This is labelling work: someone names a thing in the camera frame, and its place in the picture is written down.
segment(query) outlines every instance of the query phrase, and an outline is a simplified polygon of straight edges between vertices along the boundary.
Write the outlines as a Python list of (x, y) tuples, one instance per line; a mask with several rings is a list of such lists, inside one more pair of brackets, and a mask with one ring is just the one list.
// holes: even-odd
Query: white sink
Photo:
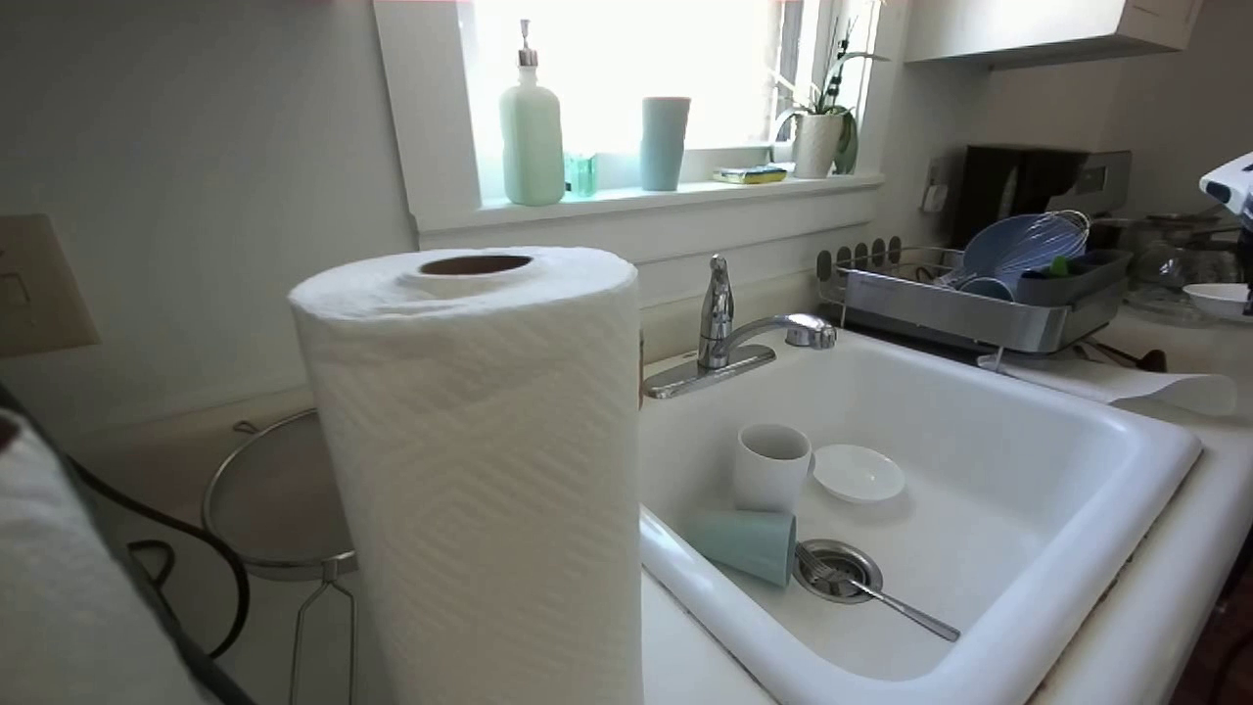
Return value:
[[(798, 542), (856, 545), (883, 591), (959, 628), (721, 571), (681, 517), (727, 506), (733, 431), (783, 421), (814, 447), (898, 459), (907, 489), (856, 506), (808, 485)], [(1026, 700), (1197, 459), (1168, 425), (843, 335), (642, 407), (642, 561), (780, 700)]]

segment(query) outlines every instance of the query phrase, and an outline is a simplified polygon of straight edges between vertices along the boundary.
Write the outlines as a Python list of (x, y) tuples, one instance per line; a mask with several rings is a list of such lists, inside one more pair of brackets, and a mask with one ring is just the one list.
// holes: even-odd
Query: dish rack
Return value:
[(1026, 275), (1014, 297), (949, 288), (959, 252), (902, 252), (898, 264), (819, 258), (819, 307), (845, 323), (888, 323), (892, 331), (932, 335), (998, 353), (1057, 353), (1099, 326), (1125, 303), (1131, 256), (1095, 252), (1071, 258), (1063, 275)]

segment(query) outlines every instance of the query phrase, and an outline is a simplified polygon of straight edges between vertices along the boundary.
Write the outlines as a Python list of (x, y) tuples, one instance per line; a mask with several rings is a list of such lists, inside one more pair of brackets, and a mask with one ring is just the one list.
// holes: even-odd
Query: blue dish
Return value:
[(1057, 258), (1076, 258), (1086, 256), (1086, 245), (1088, 220), (1076, 211), (1007, 216), (968, 245), (964, 264), (951, 269), (951, 288), (1014, 297), (1022, 275), (1044, 269)]

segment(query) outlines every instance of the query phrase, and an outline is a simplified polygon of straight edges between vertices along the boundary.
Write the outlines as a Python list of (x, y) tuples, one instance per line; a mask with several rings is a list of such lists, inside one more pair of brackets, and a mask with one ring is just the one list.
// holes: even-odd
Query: white cabinet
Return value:
[(907, 61), (1057, 62), (1182, 51), (1200, 0), (912, 0)]

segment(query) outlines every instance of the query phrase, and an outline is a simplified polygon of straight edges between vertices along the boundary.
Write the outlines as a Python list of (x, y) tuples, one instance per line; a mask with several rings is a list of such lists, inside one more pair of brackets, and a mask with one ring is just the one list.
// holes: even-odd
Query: cup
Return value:
[(787, 587), (793, 554), (791, 512), (695, 508), (684, 517), (684, 542), (721, 567)]
[(642, 97), (639, 188), (673, 191), (693, 97)]
[(793, 177), (826, 179), (839, 155), (843, 125), (845, 125), (843, 111), (793, 115)]
[(742, 508), (791, 508), (814, 467), (809, 438), (787, 425), (742, 425), (734, 431), (733, 493)]

